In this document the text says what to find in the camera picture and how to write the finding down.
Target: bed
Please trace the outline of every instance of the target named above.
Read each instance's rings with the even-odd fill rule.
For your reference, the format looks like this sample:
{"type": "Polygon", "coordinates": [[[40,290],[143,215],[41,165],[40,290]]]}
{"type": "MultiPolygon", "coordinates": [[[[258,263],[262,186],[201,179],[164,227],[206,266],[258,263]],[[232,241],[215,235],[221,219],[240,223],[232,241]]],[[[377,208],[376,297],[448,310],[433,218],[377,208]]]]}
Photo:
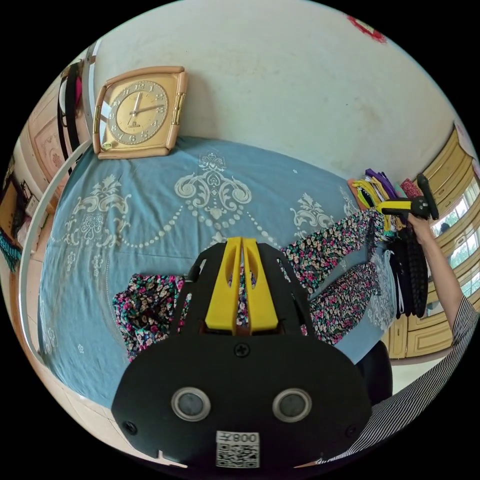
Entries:
{"type": "MultiPolygon", "coordinates": [[[[20,265],[20,315],[37,358],[69,388],[107,408],[128,365],[112,299],[133,274],[184,275],[202,250],[227,237],[280,247],[357,210],[344,179],[239,143],[181,137],[167,157],[100,161],[86,142],[55,176],[51,192],[75,156],[81,157],[44,256],[38,352],[25,322],[28,255],[20,265]]],[[[322,288],[365,257],[364,251],[347,256],[322,288]]],[[[374,261],[382,272],[382,256],[374,261]]],[[[372,297],[337,348],[358,362],[389,326],[390,311],[386,291],[372,297]]]]}

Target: floor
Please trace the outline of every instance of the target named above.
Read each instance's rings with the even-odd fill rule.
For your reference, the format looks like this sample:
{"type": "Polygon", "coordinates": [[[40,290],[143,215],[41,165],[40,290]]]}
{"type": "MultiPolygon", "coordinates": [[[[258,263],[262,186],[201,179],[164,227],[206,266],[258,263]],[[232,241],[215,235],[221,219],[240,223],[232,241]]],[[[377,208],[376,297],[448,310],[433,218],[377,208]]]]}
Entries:
{"type": "MultiPolygon", "coordinates": [[[[37,250],[31,255],[30,264],[28,267],[28,280],[27,280],[27,312],[28,322],[30,326],[30,334],[35,347],[38,347],[37,335],[37,308],[38,308],[38,294],[40,286],[40,277],[42,273],[43,259],[47,240],[52,228],[53,216],[49,215],[45,226],[43,227],[40,239],[38,242],[37,250]]],[[[43,384],[49,390],[51,395],[60,404],[60,406],[67,411],[83,428],[85,428],[90,434],[105,442],[106,444],[129,453],[136,455],[140,458],[147,460],[153,460],[150,457],[145,456],[143,453],[134,450],[127,442],[119,426],[116,424],[112,413],[109,409],[98,405],[80,395],[75,393],[56,379],[49,370],[40,365],[33,356],[27,352],[27,356],[33,365],[36,373],[40,377],[43,384]]],[[[432,362],[406,365],[406,366],[394,366],[393,367],[393,392],[396,393],[405,386],[409,385],[419,376],[427,372],[440,360],[434,360],[432,362]]],[[[168,462],[160,455],[160,458],[155,460],[162,464],[171,464],[181,466],[177,463],[168,462]]]]}

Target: white wall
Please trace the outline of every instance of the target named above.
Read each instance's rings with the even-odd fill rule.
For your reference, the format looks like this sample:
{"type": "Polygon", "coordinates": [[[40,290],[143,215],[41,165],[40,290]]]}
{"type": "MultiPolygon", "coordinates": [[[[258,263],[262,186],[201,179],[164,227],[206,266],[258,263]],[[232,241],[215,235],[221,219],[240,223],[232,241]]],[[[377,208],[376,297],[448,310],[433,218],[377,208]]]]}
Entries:
{"type": "Polygon", "coordinates": [[[183,0],[134,18],[102,38],[95,97],[107,79],[154,65],[190,73],[181,135],[278,151],[345,178],[366,168],[413,177],[456,118],[403,50],[305,0],[183,0]]]}

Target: red decoration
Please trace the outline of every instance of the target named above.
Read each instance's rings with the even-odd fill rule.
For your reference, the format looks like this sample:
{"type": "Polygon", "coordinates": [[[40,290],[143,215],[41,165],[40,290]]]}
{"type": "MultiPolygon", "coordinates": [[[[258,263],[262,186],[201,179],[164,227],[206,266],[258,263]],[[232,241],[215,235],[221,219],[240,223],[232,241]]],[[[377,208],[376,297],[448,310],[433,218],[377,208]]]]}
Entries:
{"type": "Polygon", "coordinates": [[[350,23],[357,29],[359,29],[362,33],[368,35],[370,38],[374,39],[375,41],[386,44],[387,38],[385,35],[382,35],[378,30],[375,30],[371,26],[367,25],[366,23],[357,20],[356,18],[352,17],[351,15],[347,15],[348,20],[350,23]]]}

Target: striped sleeve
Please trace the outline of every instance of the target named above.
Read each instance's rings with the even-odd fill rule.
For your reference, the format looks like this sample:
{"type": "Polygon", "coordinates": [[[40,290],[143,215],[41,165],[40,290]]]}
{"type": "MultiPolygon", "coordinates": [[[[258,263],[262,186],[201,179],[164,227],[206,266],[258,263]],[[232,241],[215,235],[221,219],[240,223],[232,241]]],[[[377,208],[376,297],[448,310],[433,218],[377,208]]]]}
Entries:
{"type": "Polygon", "coordinates": [[[422,413],[444,387],[459,364],[474,334],[480,314],[469,300],[463,297],[453,324],[451,352],[428,372],[395,395],[372,408],[372,415],[356,442],[344,453],[328,460],[318,460],[323,464],[348,457],[377,442],[387,439],[400,431],[422,413]]]}

